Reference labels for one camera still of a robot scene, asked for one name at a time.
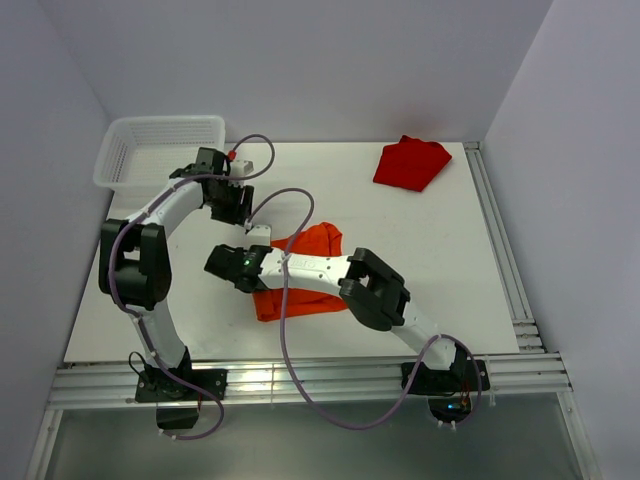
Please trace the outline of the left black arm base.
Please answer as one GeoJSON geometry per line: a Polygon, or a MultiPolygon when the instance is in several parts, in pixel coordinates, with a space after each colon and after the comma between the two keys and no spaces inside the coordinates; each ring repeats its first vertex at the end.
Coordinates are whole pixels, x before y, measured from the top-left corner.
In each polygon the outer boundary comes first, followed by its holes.
{"type": "Polygon", "coordinates": [[[156,406],[156,425],[169,431],[188,431],[197,423],[203,404],[223,400],[227,387],[225,369],[196,369],[187,381],[196,390],[168,378],[161,370],[151,368],[138,376],[135,402],[156,406]]]}

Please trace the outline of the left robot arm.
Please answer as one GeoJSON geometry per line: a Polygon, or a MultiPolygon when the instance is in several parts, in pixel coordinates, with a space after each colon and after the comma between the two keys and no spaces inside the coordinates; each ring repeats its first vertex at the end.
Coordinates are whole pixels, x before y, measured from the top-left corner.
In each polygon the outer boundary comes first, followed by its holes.
{"type": "Polygon", "coordinates": [[[203,207],[215,221],[246,223],[254,188],[244,181],[253,163],[235,155],[234,150],[199,148],[195,161],[171,173],[144,207],[125,219],[108,219],[101,228],[99,288],[130,317],[141,340],[141,383],[172,399],[191,394],[195,375],[167,303],[172,282],[168,237],[203,207]]]}

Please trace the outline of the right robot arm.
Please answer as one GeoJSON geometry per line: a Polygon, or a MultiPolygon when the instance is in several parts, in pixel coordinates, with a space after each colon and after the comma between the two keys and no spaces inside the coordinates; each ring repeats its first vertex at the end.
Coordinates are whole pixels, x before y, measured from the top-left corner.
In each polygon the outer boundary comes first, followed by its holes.
{"type": "Polygon", "coordinates": [[[462,347],[445,337],[419,309],[404,278],[369,249],[321,257],[263,245],[244,249],[222,244],[213,249],[204,270],[247,294],[289,287],[338,297],[360,324],[393,333],[415,352],[432,339],[422,363],[437,388],[455,389],[467,377],[462,347]]]}

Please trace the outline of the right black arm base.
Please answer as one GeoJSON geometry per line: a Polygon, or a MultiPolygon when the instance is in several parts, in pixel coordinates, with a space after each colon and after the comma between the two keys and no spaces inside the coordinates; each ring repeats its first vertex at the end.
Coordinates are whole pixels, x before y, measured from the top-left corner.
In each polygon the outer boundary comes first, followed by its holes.
{"type": "Polygon", "coordinates": [[[471,393],[490,389],[491,384],[484,361],[477,361],[480,377],[477,377],[471,361],[449,371],[431,370],[422,364],[409,389],[410,395],[426,396],[431,414],[439,421],[459,422],[473,409],[471,393]]]}

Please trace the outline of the orange t-shirt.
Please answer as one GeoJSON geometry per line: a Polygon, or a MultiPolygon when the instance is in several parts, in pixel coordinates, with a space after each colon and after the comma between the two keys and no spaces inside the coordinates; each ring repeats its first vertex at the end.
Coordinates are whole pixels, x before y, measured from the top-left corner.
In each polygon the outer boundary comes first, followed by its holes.
{"type": "MultiPolygon", "coordinates": [[[[332,223],[322,222],[302,231],[293,243],[295,254],[334,257],[342,255],[342,232],[332,223]]],[[[256,318],[260,322],[279,321],[283,304],[283,289],[252,294],[256,318]]],[[[310,290],[290,288],[286,316],[299,317],[340,312],[347,305],[339,297],[310,290]]]]}

